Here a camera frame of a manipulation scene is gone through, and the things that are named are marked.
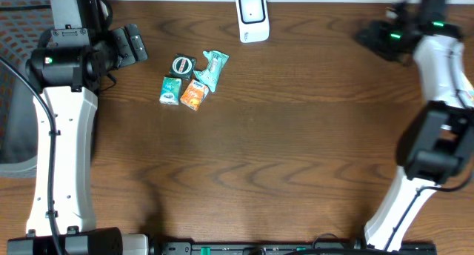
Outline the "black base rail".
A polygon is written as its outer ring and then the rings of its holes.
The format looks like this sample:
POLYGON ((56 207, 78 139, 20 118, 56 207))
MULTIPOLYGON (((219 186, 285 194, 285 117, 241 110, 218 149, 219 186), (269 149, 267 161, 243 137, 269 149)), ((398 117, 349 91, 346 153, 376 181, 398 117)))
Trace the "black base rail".
POLYGON ((165 242, 150 245, 150 255, 437 255, 433 244, 403 244, 399 251, 356 248, 349 242, 325 239, 310 243, 192 243, 165 242))

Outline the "yellow wet wipes pack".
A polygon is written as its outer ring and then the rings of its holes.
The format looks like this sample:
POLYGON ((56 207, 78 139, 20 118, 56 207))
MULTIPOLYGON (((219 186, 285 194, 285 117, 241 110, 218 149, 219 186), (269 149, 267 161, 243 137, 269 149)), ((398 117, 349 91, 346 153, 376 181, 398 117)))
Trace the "yellow wet wipes pack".
POLYGON ((473 107, 473 86, 464 73, 461 75, 461 87, 464 92, 464 98, 467 100, 467 105, 473 107))

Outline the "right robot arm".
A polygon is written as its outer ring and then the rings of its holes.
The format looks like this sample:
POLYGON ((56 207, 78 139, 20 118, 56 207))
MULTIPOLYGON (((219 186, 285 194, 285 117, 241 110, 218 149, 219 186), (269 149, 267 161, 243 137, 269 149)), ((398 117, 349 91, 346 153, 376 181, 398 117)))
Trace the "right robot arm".
POLYGON ((420 75, 425 105, 403 132, 395 151, 395 177, 374 216, 365 224, 354 249, 380 254, 435 253, 431 245, 404 244, 418 212, 447 188, 473 154, 473 86, 464 74, 461 28, 446 21, 448 0, 421 0, 410 13, 410 0, 388 9, 389 21, 374 20, 355 35, 362 46, 389 62, 411 55, 420 75))

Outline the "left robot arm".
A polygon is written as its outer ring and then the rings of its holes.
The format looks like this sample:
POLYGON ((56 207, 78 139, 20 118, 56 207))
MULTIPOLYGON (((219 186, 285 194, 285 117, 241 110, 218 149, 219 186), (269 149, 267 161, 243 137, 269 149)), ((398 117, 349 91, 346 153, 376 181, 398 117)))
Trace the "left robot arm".
POLYGON ((155 250, 144 234, 97 228, 90 191, 101 79, 147 59, 138 27, 112 29, 107 0, 50 0, 53 27, 18 74, 38 125, 36 188, 22 238, 9 254, 132 254, 155 250))

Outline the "teal snack packet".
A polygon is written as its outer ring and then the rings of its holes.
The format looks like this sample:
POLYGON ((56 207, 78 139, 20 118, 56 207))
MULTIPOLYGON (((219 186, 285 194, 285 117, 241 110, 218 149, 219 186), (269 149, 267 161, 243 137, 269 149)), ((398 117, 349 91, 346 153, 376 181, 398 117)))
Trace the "teal snack packet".
POLYGON ((204 50, 203 55, 208 60, 208 65, 205 70, 194 70, 194 74, 202 84, 208 86, 210 91, 215 93, 219 77, 229 56, 217 50, 204 50))

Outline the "orange small snack box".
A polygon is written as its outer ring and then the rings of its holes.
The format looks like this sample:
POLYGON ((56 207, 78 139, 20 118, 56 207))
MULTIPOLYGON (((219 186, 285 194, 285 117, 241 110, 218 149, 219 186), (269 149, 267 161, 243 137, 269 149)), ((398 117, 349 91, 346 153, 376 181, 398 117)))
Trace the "orange small snack box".
POLYGON ((186 90, 183 92, 180 102, 193 110, 198 110, 201 103, 207 97, 209 91, 210 89, 208 86, 194 79, 188 84, 186 90))

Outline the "teal white small box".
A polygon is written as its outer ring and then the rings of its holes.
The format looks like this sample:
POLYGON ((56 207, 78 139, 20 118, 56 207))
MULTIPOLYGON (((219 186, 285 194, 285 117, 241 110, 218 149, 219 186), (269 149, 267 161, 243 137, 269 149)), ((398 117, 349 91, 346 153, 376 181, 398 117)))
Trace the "teal white small box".
POLYGON ((165 105, 178 105, 181 92, 182 80, 172 77, 164 77, 161 86, 159 101, 165 105))

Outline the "dark grey plastic basket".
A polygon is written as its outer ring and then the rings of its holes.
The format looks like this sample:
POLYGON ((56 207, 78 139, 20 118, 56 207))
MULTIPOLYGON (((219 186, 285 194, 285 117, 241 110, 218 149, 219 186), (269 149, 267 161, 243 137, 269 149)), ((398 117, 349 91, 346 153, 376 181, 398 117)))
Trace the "dark grey plastic basket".
MULTIPOLYGON (((49 0, 1 0, 1 58, 21 74, 52 26, 49 0)), ((33 95, 1 64, 1 176, 36 176, 37 119, 33 95)))

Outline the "dark green round-label packet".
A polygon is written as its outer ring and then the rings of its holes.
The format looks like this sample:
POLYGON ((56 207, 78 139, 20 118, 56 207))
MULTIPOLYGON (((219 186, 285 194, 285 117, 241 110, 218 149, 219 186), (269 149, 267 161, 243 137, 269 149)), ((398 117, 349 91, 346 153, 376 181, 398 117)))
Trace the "dark green round-label packet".
POLYGON ((170 67, 170 75, 174 78, 191 80, 196 66, 196 59, 184 54, 176 54, 170 67))

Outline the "white barcode scanner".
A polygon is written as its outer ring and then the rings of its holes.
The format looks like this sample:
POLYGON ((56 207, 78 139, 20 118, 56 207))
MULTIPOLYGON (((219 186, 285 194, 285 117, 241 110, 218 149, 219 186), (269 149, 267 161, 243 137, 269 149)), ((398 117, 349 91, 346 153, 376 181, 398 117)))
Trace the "white barcode scanner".
POLYGON ((242 43, 264 42, 270 36, 267 0, 236 0, 239 38, 242 43))

